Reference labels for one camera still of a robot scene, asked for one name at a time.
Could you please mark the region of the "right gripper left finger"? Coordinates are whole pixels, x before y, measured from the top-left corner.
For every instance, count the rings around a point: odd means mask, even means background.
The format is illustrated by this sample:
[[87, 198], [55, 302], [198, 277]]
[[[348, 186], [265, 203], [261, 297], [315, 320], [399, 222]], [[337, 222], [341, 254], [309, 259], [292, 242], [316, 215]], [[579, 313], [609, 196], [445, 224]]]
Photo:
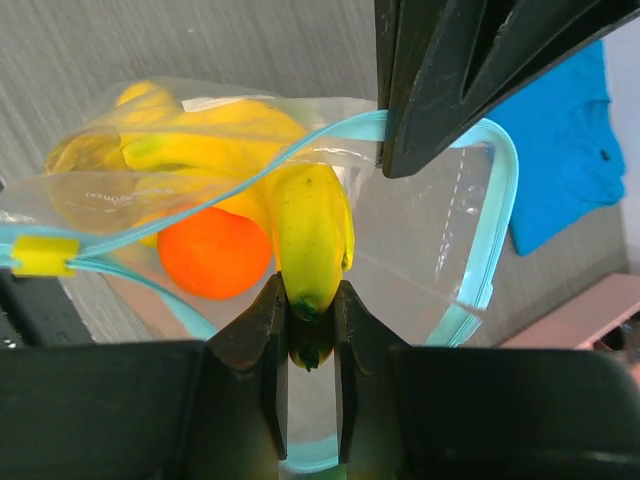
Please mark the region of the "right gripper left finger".
[[1, 320], [5, 479], [276, 479], [287, 454], [279, 276], [203, 340], [20, 346]]

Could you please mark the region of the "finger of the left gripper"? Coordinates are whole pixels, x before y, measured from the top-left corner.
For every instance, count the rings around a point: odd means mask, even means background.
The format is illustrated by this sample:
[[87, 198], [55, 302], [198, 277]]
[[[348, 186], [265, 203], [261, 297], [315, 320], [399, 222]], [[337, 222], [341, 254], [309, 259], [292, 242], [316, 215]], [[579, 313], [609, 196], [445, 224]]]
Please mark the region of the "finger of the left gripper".
[[387, 178], [418, 173], [499, 102], [639, 15], [637, 0], [444, 1]]
[[412, 94], [438, 24], [449, 13], [444, 0], [374, 2], [378, 105], [388, 114], [380, 165], [404, 154]]

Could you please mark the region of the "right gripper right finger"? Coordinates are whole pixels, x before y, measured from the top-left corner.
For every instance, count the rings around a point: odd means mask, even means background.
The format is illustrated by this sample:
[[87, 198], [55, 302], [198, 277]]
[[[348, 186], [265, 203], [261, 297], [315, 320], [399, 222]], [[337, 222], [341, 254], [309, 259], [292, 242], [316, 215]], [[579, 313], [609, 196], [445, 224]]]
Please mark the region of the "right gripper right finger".
[[601, 353], [413, 346], [343, 282], [338, 459], [350, 479], [635, 479], [639, 390]]

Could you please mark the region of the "toy orange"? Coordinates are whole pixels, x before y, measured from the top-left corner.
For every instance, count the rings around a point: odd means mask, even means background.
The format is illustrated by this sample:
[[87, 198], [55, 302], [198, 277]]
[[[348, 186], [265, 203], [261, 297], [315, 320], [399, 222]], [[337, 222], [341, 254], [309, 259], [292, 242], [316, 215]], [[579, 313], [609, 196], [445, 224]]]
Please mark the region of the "toy orange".
[[248, 291], [272, 258], [271, 242], [256, 222], [216, 207], [160, 231], [156, 248], [175, 285], [211, 300]]

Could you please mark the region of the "clear zip top bag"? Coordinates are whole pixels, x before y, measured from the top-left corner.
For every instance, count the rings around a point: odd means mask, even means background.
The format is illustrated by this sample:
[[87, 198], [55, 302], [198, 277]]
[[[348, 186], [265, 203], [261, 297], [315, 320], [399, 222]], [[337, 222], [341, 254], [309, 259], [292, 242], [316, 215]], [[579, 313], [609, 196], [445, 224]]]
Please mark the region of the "clear zip top bag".
[[417, 345], [477, 330], [516, 197], [509, 134], [480, 119], [448, 168], [387, 180], [388, 114], [359, 98], [286, 98], [158, 78], [120, 83], [1, 195], [1, 264], [106, 277], [162, 339], [220, 339], [269, 280], [293, 323], [291, 474], [342, 476], [328, 316], [342, 281]]

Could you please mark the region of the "toy banana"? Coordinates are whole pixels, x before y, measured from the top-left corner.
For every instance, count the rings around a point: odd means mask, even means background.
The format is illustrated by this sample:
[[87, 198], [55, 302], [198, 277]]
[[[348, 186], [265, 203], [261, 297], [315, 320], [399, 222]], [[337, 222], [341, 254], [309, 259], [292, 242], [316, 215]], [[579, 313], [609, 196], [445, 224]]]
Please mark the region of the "toy banana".
[[281, 275], [294, 314], [290, 358], [313, 370], [332, 351], [325, 315], [356, 241], [347, 193], [318, 146], [276, 163], [306, 133], [270, 99], [192, 109], [141, 81], [60, 141], [43, 172], [53, 181], [53, 205], [80, 231], [105, 235], [162, 221], [142, 239], [158, 260], [158, 233], [207, 208], [256, 222], [272, 246], [266, 272]]

